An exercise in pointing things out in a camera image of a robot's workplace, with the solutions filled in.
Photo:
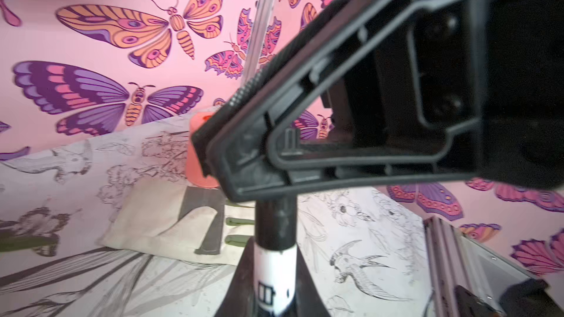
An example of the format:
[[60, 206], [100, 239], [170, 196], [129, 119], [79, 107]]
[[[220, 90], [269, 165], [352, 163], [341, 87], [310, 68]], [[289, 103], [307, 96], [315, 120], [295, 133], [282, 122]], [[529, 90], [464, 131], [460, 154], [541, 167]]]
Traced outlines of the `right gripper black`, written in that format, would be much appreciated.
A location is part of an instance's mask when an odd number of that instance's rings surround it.
[[533, 189], [563, 185], [563, 0], [470, 0], [469, 173]]

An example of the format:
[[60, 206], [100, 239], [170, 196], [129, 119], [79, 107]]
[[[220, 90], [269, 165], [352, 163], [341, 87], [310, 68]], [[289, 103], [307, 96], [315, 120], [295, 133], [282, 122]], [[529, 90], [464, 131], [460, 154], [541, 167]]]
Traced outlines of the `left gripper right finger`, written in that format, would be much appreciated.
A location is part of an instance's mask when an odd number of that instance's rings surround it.
[[292, 315], [297, 317], [330, 317], [323, 303], [300, 248], [297, 253], [295, 298]]

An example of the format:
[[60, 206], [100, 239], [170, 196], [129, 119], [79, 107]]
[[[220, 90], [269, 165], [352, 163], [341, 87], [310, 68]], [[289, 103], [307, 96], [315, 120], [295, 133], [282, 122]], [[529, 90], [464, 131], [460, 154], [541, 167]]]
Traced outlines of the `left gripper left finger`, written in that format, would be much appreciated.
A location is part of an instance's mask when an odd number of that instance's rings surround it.
[[251, 237], [237, 265], [226, 296], [215, 317], [252, 317], [256, 315], [254, 293], [254, 237]]

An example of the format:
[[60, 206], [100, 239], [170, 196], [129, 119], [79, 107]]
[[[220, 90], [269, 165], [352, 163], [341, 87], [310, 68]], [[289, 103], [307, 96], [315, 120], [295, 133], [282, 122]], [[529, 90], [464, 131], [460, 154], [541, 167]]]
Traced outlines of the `white whiteboard marker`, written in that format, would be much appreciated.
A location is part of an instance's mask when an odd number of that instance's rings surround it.
[[295, 297], [296, 245], [283, 251], [254, 246], [254, 293], [258, 316], [282, 316]]

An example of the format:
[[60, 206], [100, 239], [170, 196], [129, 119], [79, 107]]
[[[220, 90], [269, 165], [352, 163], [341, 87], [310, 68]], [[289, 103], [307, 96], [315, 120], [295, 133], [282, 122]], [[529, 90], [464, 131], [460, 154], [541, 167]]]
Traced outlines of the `black pen cap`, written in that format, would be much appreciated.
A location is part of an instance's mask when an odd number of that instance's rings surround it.
[[255, 207], [255, 243], [270, 251], [283, 251], [295, 246], [297, 220], [296, 196], [258, 201]]

